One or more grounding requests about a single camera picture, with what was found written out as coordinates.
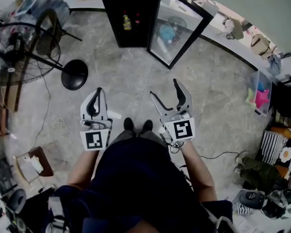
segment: black shoe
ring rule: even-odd
[[[127,117],[124,120],[124,130],[134,131],[134,123],[130,117]]]
[[[152,131],[153,122],[151,120],[147,120],[142,128],[142,132]]]

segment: glass door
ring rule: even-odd
[[[192,0],[159,0],[147,51],[171,69],[212,19]]]

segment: fan stand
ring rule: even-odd
[[[25,55],[45,65],[62,71],[62,83],[63,86],[68,90],[75,91],[80,89],[87,80],[88,68],[86,63],[82,60],[72,60],[64,67],[60,67],[59,65],[47,61],[46,59],[43,59],[30,52],[25,52]]]

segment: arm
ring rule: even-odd
[[[74,164],[67,179],[67,185],[80,190],[89,186],[99,151],[84,151]]]
[[[213,178],[191,141],[181,148],[194,192],[199,201],[216,201]]]

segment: bottle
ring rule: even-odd
[[[123,28],[124,30],[131,30],[131,22],[130,22],[130,18],[128,17],[128,15],[126,15],[126,11],[123,11],[124,15],[123,15]]]
[[[140,30],[140,13],[136,14],[135,23],[136,23],[136,32],[138,33]]]

